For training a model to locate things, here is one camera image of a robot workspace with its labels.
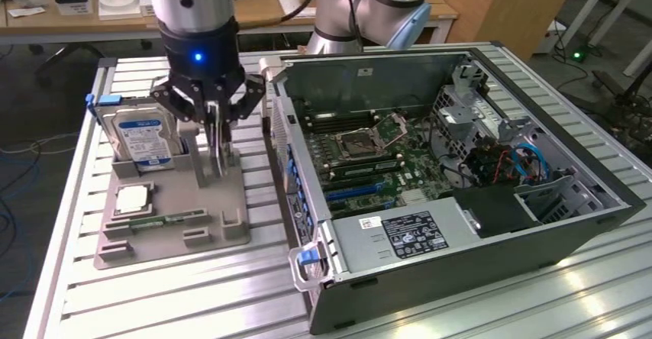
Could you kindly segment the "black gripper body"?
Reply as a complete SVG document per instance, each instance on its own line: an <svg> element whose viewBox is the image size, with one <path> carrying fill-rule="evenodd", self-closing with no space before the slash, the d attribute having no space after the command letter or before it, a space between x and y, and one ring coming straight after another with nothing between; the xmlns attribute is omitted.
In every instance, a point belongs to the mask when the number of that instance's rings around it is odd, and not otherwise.
<svg viewBox="0 0 652 339"><path fill-rule="evenodd" d="M175 32L162 25L162 38L171 66L168 80L187 94L200 88L203 101L226 97L227 80L244 73L238 50L239 25L234 18L218 29L204 32Z"/></svg>

